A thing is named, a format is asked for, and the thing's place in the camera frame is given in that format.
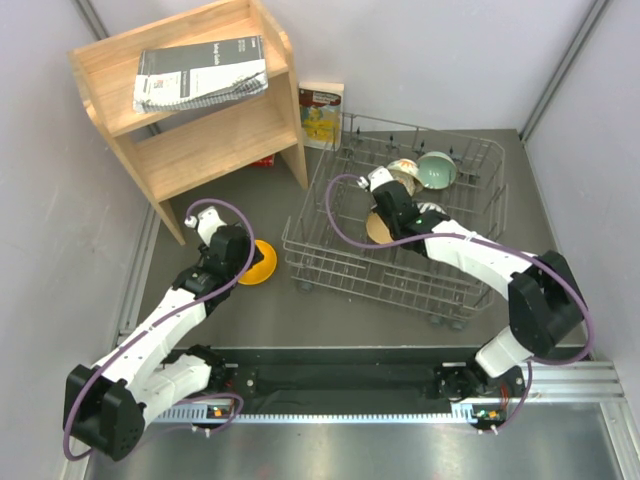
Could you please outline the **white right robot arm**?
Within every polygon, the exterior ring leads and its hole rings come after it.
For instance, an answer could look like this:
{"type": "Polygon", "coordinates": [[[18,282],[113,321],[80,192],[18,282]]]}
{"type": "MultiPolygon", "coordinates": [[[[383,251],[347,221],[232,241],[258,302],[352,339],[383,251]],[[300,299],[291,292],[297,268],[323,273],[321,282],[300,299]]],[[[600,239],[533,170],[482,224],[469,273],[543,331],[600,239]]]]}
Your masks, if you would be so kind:
{"type": "Polygon", "coordinates": [[[522,361],[544,359],[585,319],[584,304],[565,258],[531,255],[491,242],[445,213],[420,207],[396,180],[371,189],[373,211],[403,249],[460,270],[508,303],[509,324],[466,364],[467,384],[487,396],[522,361]]]}

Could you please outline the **grey wire dish rack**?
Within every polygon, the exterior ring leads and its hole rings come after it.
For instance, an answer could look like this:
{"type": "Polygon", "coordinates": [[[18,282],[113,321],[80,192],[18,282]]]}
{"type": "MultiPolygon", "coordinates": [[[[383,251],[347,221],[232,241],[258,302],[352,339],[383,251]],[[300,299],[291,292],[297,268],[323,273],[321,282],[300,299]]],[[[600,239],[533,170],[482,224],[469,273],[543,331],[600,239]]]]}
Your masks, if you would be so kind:
{"type": "Polygon", "coordinates": [[[366,220],[374,205],[356,177],[394,160],[431,151],[449,155],[458,172],[443,190],[418,189],[418,204],[434,203],[465,228],[497,241],[506,228],[505,151],[496,142],[458,131],[345,113],[341,142],[327,142],[297,219],[282,236],[291,276],[303,291],[324,286],[405,307],[435,324],[461,330],[490,307],[496,293],[453,266],[401,247],[368,250],[366,220]]]}

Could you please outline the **yellow plastic bowl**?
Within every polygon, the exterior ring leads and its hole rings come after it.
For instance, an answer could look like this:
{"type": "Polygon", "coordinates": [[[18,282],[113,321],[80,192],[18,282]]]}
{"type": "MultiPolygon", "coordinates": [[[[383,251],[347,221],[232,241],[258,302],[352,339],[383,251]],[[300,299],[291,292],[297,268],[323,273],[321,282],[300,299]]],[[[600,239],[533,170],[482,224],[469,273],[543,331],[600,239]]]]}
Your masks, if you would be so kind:
{"type": "Polygon", "coordinates": [[[256,248],[262,254],[262,259],[255,262],[239,279],[239,284],[241,285],[256,286],[262,284],[274,274],[277,268],[277,253],[270,243],[258,239],[256,241],[256,248]]]}

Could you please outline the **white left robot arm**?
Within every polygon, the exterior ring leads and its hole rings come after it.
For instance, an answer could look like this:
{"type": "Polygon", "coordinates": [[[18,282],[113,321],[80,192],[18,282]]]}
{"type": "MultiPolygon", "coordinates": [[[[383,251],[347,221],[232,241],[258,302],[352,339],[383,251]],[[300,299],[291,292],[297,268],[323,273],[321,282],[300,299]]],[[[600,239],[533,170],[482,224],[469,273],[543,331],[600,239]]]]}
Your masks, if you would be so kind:
{"type": "Polygon", "coordinates": [[[158,369],[262,257],[250,226],[220,224],[202,240],[198,262],[178,274],[147,319],[110,354],[91,367],[77,365],[68,375],[63,452],[69,460],[81,458],[71,451],[73,439],[121,460],[160,414],[193,393],[212,397],[226,387],[225,370],[196,354],[158,369]]]}

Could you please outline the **beige bird-pattern bowl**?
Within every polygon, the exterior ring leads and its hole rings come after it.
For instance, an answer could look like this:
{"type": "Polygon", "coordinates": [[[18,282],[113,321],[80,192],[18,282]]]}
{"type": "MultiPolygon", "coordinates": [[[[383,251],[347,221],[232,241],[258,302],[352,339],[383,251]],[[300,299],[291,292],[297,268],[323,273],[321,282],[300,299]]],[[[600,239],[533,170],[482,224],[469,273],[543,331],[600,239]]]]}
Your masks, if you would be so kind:
{"type": "Polygon", "coordinates": [[[365,226],[368,237],[376,244],[384,245],[393,241],[388,227],[377,213],[369,213],[365,226]]]}

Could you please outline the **black-white striped bowl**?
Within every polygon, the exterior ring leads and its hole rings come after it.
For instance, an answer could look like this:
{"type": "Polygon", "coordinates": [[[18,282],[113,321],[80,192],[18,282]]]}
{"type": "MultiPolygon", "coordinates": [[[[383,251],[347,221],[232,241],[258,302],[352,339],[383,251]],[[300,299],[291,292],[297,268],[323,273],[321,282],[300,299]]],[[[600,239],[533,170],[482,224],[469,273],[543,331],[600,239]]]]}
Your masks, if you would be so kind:
{"type": "Polygon", "coordinates": [[[440,205],[433,202],[418,202],[416,206],[421,213],[424,213],[426,211],[435,211],[441,214],[446,213],[446,211],[440,205]]]}

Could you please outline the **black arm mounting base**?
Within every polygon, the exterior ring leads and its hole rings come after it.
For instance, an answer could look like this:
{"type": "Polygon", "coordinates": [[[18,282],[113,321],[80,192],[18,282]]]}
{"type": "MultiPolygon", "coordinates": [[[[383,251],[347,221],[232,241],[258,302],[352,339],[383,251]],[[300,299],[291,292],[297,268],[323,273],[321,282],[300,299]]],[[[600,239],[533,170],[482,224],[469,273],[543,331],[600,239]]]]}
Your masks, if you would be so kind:
{"type": "Polygon", "coordinates": [[[499,412],[521,398],[516,366],[489,384],[467,377],[467,347],[187,348],[213,367],[208,393],[232,392],[257,415],[447,413],[471,401],[499,412]]]}

